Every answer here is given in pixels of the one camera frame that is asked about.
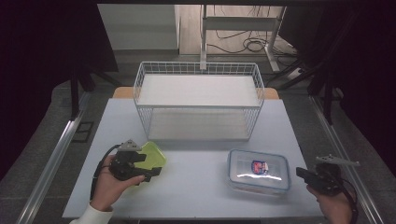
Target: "white sleeve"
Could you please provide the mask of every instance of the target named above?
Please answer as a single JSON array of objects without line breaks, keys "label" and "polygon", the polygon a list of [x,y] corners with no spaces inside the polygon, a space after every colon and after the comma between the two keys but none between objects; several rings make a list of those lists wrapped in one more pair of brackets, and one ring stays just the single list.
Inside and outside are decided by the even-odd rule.
[{"label": "white sleeve", "polygon": [[113,211],[101,212],[92,208],[91,205],[88,204],[84,214],[79,219],[70,222],[70,224],[107,224],[112,216]]}]

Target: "human hand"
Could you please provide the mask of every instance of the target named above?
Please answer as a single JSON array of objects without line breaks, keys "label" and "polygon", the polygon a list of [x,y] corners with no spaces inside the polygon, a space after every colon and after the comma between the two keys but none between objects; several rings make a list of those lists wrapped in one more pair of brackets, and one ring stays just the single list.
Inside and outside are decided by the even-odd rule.
[{"label": "human hand", "polygon": [[116,202],[127,188],[137,185],[145,179],[143,175],[125,181],[116,179],[108,170],[108,165],[114,157],[114,155],[106,157],[91,200],[91,207],[102,212],[111,211],[111,204]]},{"label": "human hand", "polygon": [[332,224],[348,224],[352,219],[352,209],[349,201],[344,193],[339,193],[335,196],[327,196],[320,194],[309,185],[306,186],[308,191],[317,197],[320,210],[323,215],[329,219]]}]

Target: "white table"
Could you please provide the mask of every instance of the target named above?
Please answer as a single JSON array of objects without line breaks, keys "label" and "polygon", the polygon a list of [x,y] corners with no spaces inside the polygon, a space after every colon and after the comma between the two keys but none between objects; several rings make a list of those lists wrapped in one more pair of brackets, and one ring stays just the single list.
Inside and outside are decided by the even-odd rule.
[{"label": "white table", "polygon": [[[110,99],[64,210],[64,217],[80,217],[90,197],[97,162],[116,144],[133,138],[143,145],[144,135],[134,101]],[[305,163],[285,106],[266,100],[248,142],[159,143],[167,164],[149,183],[127,189],[113,205],[115,217],[138,219],[222,219],[321,216],[316,198],[295,175]],[[230,188],[227,156],[232,148],[283,155],[289,160],[290,191],[281,197]]]}]

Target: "white wire basket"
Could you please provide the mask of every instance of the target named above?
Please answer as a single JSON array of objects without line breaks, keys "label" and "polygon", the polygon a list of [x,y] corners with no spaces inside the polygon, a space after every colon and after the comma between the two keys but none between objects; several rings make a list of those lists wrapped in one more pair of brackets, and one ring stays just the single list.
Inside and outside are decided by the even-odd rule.
[{"label": "white wire basket", "polygon": [[134,83],[149,140],[247,141],[263,101],[255,63],[143,62]]}]

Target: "container lid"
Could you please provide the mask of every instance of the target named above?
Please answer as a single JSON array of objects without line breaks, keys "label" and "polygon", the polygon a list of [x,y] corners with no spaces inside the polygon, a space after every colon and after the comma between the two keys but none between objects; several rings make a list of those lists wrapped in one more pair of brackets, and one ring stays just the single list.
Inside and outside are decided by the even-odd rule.
[{"label": "container lid", "polygon": [[229,177],[233,184],[289,190],[289,164],[285,157],[233,149],[229,153]]}]

